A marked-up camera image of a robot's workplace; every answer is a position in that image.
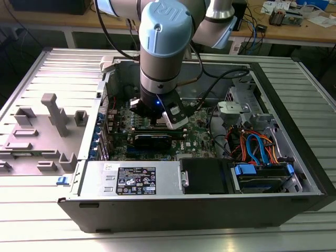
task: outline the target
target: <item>electronic circuit board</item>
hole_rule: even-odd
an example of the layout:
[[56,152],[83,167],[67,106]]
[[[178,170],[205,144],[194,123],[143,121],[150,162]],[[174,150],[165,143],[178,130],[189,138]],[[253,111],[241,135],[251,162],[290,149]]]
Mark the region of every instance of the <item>electronic circuit board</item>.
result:
[[[112,139],[110,160],[160,160],[176,161],[181,158],[213,158],[216,156],[213,141],[207,129],[207,109],[200,109],[185,127],[171,131],[159,119],[155,126],[150,119],[141,118],[129,110],[129,104],[116,106],[109,114],[109,132]],[[139,150],[134,146],[134,137],[139,135],[167,136],[172,139],[166,150]]]

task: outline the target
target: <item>blue cable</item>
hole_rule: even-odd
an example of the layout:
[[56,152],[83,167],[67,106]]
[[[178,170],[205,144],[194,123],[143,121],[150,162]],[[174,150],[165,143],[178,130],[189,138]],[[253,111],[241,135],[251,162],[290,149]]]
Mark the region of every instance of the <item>blue cable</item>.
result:
[[250,157],[256,161],[257,165],[260,165],[260,162],[259,160],[252,154],[251,152],[251,149],[250,149],[250,141],[251,141],[251,138],[252,137],[255,137],[257,140],[258,140],[258,143],[259,143],[259,147],[260,147],[260,154],[261,154],[261,158],[262,158],[262,161],[264,164],[269,164],[269,161],[268,161],[268,157],[265,153],[265,149],[264,149],[264,143],[262,141],[262,139],[258,136],[258,135],[255,135],[255,134],[251,134],[247,137],[246,139],[246,149],[247,149],[247,153],[250,155]]
[[253,38],[252,46],[250,47],[250,50],[247,53],[248,55],[250,55],[251,52],[253,51],[252,49],[253,49],[253,47],[255,45],[255,42],[257,40],[257,31],[256,31],[256,27],[254,26],[254,24],[252,22],[250,22],[249,20],[245,20],[245,19],[243,19],[243,21],[247,22],[253,28],[254,38]]

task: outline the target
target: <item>warning label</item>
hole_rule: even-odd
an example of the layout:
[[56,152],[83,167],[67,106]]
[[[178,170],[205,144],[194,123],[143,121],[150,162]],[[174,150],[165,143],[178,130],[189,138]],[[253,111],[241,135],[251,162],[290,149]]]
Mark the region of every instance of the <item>warning label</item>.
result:
[[120,167],[117,182],[118,195],[156,194],[155,167]]

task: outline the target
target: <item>computer case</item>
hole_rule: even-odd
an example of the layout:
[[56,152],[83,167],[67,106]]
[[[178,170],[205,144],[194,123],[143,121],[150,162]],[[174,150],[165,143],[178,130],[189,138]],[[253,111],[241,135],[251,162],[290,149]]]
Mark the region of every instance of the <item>computer case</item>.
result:
[[14,10],[83,15],[91,0],[9,0]]
[[232,6],[235,9],[235,16],[237,17],[237,22],[233,30],[237,31],[240,29],[240,26],[242,24],[247,3],[245,0],[233,0]]

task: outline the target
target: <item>robotic arm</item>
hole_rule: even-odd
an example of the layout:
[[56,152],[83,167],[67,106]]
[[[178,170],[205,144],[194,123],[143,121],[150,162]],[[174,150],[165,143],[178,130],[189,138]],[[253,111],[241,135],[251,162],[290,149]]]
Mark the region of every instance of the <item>robotic arm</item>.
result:
[[131,110],[167,127],[188,123],[192,111],[176,92],[186,47],[194,42],[224,48],[237,18],[232,0],[98,0],[108,14],[141,20],[140,98]]

